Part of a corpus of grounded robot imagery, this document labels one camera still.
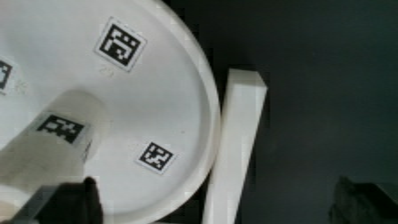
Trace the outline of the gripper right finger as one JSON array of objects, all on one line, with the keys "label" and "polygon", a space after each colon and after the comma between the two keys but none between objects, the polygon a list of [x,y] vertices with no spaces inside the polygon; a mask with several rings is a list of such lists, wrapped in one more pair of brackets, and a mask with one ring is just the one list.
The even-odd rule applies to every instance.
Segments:
[{"label": "gripper right finger", "polygon": [[329,224],[398,224],[398,184],[357,183],[340,177]]}]

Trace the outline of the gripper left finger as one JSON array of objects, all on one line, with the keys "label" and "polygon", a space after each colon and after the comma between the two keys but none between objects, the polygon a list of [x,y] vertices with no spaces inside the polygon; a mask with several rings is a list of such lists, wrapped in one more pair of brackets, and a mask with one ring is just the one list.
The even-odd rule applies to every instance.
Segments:
[{"label": "gripper left finger", "polygon": [[95,178],[43,186],[11,218],[11,224],[105,224]]}]

